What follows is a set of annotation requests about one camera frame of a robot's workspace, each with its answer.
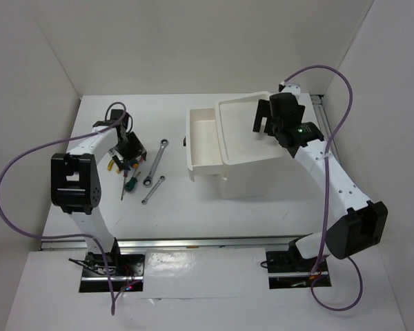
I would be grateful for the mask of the stubby green screwdriver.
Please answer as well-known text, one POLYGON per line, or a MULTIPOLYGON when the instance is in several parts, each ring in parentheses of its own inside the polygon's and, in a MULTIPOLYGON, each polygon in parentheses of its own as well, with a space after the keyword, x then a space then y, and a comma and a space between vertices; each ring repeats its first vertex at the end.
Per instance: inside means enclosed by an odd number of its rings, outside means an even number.
POLYGON ((124 185, 124 190, 126 192, 132 192, 136 185, 137 185, 138 179, 136 176, 132 176, 124 185))

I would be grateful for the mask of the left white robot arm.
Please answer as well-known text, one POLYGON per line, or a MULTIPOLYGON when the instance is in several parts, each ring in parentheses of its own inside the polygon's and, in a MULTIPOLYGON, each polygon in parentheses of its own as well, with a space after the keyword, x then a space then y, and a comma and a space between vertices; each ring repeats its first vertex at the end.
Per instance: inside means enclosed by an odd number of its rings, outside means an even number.
POLYGON ((146 156, 145 148, 132 132, 130 119, 98 133, 114 122, 113 119, 96 122, 92 137, 51 158, 52 203, 68 214, 85 234, 86 263, 107 275, 118 273, 123 259, 117 239, 108 230, 99 209, 102 190, 97 166, 109 154, 119 171, 128 173, 134 162, 146 156))

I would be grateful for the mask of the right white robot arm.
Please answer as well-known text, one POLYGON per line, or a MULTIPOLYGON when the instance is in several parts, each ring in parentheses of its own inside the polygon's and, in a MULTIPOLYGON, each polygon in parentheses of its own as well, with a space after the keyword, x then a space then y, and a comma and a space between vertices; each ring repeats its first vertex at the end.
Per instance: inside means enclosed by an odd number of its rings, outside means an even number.
POLYGON ((273 94, 258 101, 253 124, 253 132, 275 137, 324 193, 327 229, 288 244, 286 263, 294 270, 327 256, 345 259, 377 245, 388 216, 385 204, 373 202, 347 175, 319 128, 303 122, 304 111, 293 94, 273 94))

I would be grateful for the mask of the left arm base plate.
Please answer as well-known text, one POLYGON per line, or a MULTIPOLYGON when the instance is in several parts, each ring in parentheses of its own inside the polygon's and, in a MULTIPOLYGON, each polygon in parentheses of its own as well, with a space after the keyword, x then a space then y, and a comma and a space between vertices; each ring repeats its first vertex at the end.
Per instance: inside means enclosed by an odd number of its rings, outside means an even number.
MULTIPOLYGON (((146 255, 144 253, 123 254, 120 258, 118 266, 109 264, 114 292, 118 293, 121 289, 124 289, 124 292, 142 292, 146 255)), ((92 263, 90 257, 84 260, 69 258, 68 261, 81 268, 80 293, 109 292, 106 270, 103 265, 92 263)))

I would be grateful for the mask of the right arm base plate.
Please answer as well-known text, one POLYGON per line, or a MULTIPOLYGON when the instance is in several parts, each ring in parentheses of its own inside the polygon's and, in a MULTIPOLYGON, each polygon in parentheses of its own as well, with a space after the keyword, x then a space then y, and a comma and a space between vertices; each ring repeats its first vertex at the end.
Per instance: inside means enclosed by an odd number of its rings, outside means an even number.
POLYGON ((266 259, 259 265, 268 273, 271 290, 331 287, 331 278, 327 262, 321 262, 315 273, 311 272, 316 258, 294 260, 287 251, 267 251, 266 259))

